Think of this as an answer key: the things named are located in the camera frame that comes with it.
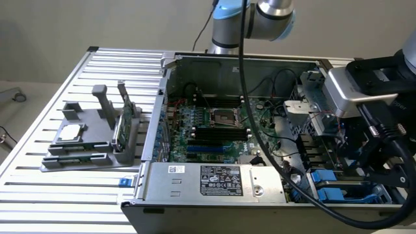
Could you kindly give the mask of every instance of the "floor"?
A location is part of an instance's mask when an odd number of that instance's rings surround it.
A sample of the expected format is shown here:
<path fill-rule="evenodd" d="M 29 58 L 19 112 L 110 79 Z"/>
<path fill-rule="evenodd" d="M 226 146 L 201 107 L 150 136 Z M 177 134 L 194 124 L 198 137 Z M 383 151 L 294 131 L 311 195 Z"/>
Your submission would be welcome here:
<path fill-rule="evenodd" d="M 0 81 L 0 92 L 19 87 L 26 96 L 25 102 L 9 100 L 0 103 L 0 125 L 17 141 L 26 132 L 59 85 L 58 83 Z M 7 152 L 0 148 L 0 163 L 6 155 Z"/>

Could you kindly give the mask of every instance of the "label sticker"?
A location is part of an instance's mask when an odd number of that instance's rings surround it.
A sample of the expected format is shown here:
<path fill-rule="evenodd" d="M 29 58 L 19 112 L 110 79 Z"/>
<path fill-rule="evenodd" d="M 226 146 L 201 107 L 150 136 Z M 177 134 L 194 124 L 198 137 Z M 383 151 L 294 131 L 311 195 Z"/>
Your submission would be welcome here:
<path fill-rule="evenodd" d="M 183 166 L 169 166 L 167 173 L 183 173 Z"/>
<path fill-rule="evenodd" d="M 199 192 L 203 196 L 242 196 L 237 166 L 201 166 Z"/>

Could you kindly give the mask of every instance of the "green circuit board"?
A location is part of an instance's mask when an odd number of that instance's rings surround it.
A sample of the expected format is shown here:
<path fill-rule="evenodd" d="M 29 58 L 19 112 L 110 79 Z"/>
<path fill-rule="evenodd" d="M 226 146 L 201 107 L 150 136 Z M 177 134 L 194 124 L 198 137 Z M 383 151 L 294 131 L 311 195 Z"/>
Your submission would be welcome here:
<path fill-rule="evenodd" d="M 257 126 L 269 135 L 277 136 L 274 128 L 269 128 L 270 124 L 270 112 L 263 109 L 257 109 L 255 105 L 263 105 L 263 101 L 251 100 L 253 118 Z M 203 108 L 195 107 L 191 104 L 181 103 L 175 106 L 174 120 L 170 129 L 170 153 L 169 162 L 205 162 L 205 163 L 235 163 L 239 156 L 254 155 L 259 149 L 254 136 L 247 138 L 247 141 L 222 141 L 222 152 L 187 152 L 187 140 L 191 140 L 191 127 L 203 128 L 250 128 L 249 120 L 246 116 L 245 105 L 239 108 Z M 237 124 L 234 126 L 229 124 L 221 124 L 211 121 L 209 117 L 211 112 L 219 112 L 223 115 L 233 115 Z M 265 127 L 259 125 L 259 119 L 266 122 Z M 269 149 L 271 150 L 277 144 L 277 140 L 267 137 L 261 132 L 261 139 L 267 142 Z"/>

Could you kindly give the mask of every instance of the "metal slotted table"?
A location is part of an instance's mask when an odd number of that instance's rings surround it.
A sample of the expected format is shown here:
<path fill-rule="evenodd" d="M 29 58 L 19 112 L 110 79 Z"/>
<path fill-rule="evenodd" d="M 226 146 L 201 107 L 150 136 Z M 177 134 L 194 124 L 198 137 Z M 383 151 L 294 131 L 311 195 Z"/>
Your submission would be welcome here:
<path fill-rule="evenodd" d="M 135 233 L 118 205 L 131 198 L 133 188 L 118 188 L 118 180 L 138 171 L 161 55 L 158 51 L 111 48 L 85 53 L 0 166 L 0 233 Z M 350 61 L 329 60 L 333 66 Z M 82 109 L 99 108 L 90 91 L 94 84 L 105 84 L 107 100 L 122 107 L 117 80 L 125 80 L 130 100 L 142 109 L 134 165 L 41 173 L 38 166 L 63 117 L 63 102 L 78 101 Z"/>

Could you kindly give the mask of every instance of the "wall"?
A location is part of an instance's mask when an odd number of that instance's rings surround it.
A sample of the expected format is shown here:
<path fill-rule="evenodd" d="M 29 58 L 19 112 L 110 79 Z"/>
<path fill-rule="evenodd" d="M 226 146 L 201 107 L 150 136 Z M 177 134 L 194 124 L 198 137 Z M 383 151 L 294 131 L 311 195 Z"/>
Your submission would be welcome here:
<path fill-rule="evenodd" d="M 414 0 L 294 0 L 281 42 L 246 41 L 246 53 L 379 57 L 414 28 Z M 189 50 L 210 0 L 1 0 L 0 79 L 62 82 L 89 45 Z M 197 44 L 210 42 L 210 24 Z"/>

